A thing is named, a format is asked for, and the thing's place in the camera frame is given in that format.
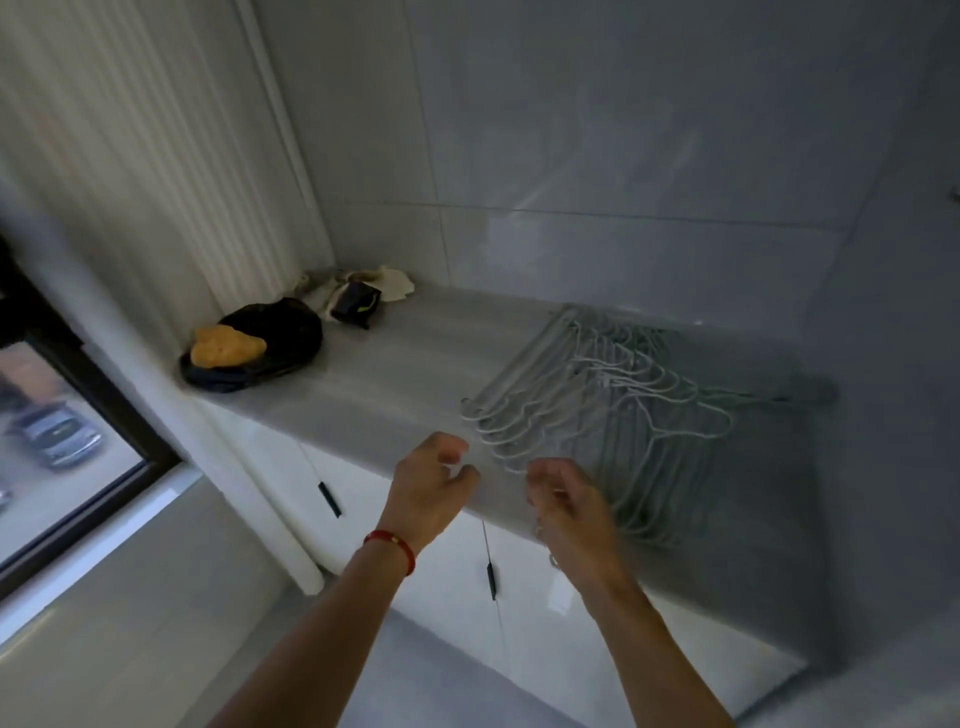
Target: hand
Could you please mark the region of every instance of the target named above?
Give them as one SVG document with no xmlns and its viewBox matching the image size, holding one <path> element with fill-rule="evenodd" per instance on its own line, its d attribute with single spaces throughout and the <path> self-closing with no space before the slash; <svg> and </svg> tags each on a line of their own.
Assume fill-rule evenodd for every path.
<svg viewBox="0 0 960 728">
<path fill-rule="evenodd" d="M 527 495 L 537 508 L 540 537 L 584 599 L 597 590 L 637 588 L 620 555 L 610 506 L 580 466 L 564 458 L 531 461 Z"/>
<path fill-rule="evenodd" d="M 450 476 L 470 445 L 454 435 L 434 432 L 400 460 L 377 528 L 391 531 L 419 554 L 466 505 L 480 482 L 472 465 Z"/>
</svg>

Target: red string bracelet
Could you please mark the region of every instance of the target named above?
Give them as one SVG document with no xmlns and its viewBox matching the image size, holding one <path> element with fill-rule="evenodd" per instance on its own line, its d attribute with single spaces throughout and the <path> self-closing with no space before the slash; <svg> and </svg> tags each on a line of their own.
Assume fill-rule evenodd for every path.
<svg viewBox="0 0 960 728">
<path fill-rule="evenodd" d="M 410 565 L 410 568 L 407 569 L 407 576 L 414 572 L 414 569 L 417 567 L 417 557 L 414 556 L 414 550 L 410 548 L 410 545 L 397 536 L 396 533 L 391 531 L 375 530 L 367 534 L 367 537 L 363 540 L 365 544 L 367 541 L 389 541 L 391 544 L 396 544 L 403 549 L 403 552 L 407 555 L 407 563 Z"/>
</svg>

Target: window frame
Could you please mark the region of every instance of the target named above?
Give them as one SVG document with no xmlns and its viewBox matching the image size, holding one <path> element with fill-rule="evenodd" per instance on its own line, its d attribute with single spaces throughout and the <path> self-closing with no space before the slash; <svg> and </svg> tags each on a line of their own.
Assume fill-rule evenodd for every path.
<svg viewBox="0 0 960 728">
<path fill-rule="evenodd" d="M 0 349 L 29 344 L 142 458 L 97 495 L 0 562 L 0 601 L 173 470 L 180 457 L 84 353 L 84 342 L 17 266 L 0 233 Z"/>
</svg>

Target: pleated curtain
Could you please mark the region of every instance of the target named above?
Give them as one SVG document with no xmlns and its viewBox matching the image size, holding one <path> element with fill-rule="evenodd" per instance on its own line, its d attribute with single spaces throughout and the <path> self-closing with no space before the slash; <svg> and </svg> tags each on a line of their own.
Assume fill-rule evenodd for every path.
<svg viewBox="0 0 960 728">
<path fill-rule="evenodd" d="M 231 0 L 0 8 L 0 155 L 153 345 L 332 264 Z"/>
</svg>

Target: black bag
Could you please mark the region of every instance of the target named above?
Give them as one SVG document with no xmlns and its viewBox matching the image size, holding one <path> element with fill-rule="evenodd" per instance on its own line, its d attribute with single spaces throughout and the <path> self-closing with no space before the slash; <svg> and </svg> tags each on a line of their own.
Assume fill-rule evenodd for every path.
<svg viewBox="0 0 960 728">
<path fill-rule="evenodd" d="M 294 372 L 313 361 L 324 340 L 320 316 L 297 299 L 245 305 L 219 323 L 258 336 L 267 350 L 246 364 L 212 369 L 196 366 L 187 351 L 180 357 L 180 375 L 207 392 L 236 392 Z"/>
</svg>

